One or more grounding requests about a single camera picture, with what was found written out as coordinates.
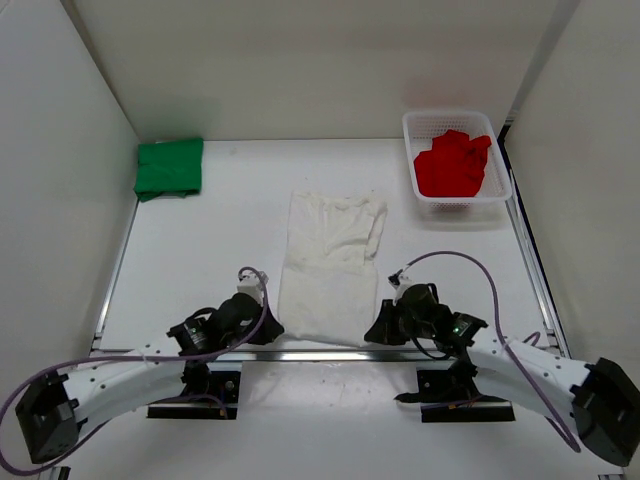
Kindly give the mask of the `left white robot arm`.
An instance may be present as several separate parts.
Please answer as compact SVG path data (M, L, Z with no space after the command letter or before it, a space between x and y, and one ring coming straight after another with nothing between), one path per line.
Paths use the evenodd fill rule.
M31 462L54 461L94 429L148 404L213 402L221 391L211 370L218 357L244 344L272 343L284 332L269 307L267 282L264 272L244 267L233 296L141 348L52 367L29 380L15 414Z

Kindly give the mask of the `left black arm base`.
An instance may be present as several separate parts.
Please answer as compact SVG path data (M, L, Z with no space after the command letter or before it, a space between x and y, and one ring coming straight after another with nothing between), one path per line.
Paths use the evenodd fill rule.
M181 377L181 393L147 407L149 419L235 420L238 413L241 368L214 368L188 362Z

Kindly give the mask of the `green t shirt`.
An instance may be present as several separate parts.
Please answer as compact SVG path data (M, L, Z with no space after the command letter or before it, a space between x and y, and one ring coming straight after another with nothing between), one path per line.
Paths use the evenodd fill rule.
M138 145L134 193L140 202L161 196L185 198L202 189L204 140L186 140Z

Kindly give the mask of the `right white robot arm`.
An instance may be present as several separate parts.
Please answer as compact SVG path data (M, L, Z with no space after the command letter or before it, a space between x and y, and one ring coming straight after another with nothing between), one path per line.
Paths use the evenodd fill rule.
M630 464L639 447L639 389L617 363L554 355L499 336L486 321L440 303L433 284L394 275L392 299L365 333L368 343L434 342L452 360L449 387L460 399L492 396L554 421L600 459Z

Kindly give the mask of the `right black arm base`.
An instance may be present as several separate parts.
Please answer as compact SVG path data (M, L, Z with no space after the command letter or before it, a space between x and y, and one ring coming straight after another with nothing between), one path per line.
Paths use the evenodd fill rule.
M416 392L398 394L400 404L420 407L422 423L500 423L516 420L512 404L481 394L472 376L453 366L416 370Z

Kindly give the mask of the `white t shirt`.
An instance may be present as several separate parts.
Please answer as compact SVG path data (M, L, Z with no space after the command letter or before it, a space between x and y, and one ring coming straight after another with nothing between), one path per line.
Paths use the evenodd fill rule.
M291 195L278 320L285 334L360 347L376 312L374 263L387 216L375 195Z

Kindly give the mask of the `red t shirt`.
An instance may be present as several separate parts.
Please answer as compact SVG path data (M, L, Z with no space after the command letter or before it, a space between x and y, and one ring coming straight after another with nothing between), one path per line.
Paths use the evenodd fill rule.
M491 146L488 135L471 138L457 130L434 138L431 149L413 161L419 192L433 198L475 197L485 178Z

